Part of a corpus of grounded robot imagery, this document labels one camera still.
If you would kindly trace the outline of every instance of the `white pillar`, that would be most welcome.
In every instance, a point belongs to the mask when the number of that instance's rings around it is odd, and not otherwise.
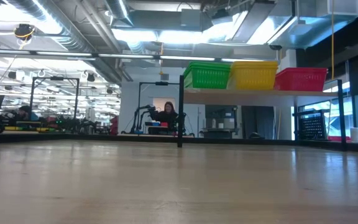
[[[296,50],[287,50],[285,52],[285,57],[281,59],[281,64],[278,66],[277,72],[280,72],[286,68],[295,68],[296,67]],[[291,108],[288,106],[281,106],[275,108],[276,115],[276,127],[280,129],[277,130],[279,133],[279,139],[282,140],[291,140],[292,139],[292,122],[293,119]]]

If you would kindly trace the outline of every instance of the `shelf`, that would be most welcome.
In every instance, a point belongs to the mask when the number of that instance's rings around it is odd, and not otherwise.
[[[185,88],[184,103],[202,105],[298,106],[337,98],[337,93],[278,90],[215,90]]]

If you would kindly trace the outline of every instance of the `person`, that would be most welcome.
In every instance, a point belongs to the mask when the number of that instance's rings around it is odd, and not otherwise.
[[[164,110],[154,114],[152,119],[155,121],[160,121],[161,123],[168,123],[168,131],[176,131],[176,121],[177,121],[178,114],[175,112],[175,108],[173,107],[172,102],[166,102],[164,105]]]
[[[20,107],[19,111],[17,112],[19,117],[24,121],[38,121],[38,116],[34,112],[31,112],[31,116],[29,116],[29,113],[30,106],[27,105]]]

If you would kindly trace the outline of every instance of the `glass wall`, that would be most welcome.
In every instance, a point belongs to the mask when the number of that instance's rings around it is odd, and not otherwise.
[[[353,107],[352,107],[352,98],[350,97],[349,82],[343,83],[342,85],[344,91],[344,113],[345,113],[345,127],[346,127],[346,136],[351,135],[351,128],[353,127]],[[325,90],[326,92],[336,92],[338,91],[337,86],[334,86],[332,89]],[[338,99],[331,101],[331,111],[324,114],[326,122],[326,131],[328,136],[340,136],[341,135],[341,124],[339,122],[339,103]],[[325,101],[322,103],[317,103],[314,105],[305,106],[303,109],[308,110],[329,110],[330,101]]]

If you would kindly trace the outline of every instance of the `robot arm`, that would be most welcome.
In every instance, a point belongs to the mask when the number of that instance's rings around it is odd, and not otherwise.
[[[146,106],[141,106],[135,110],[134,123],[132,124],[132,127],[131,127],[131,133],[135,133],[135,128],[137,129],[137,127],[139,127],[139,124],[136,125],[136,117],[139,115],[139,111],[144,110],[144,109],[147,109],[147,111],[150,112],[150,114],[151,114],[151,111],[155,111],[155,106],[146,105]]]

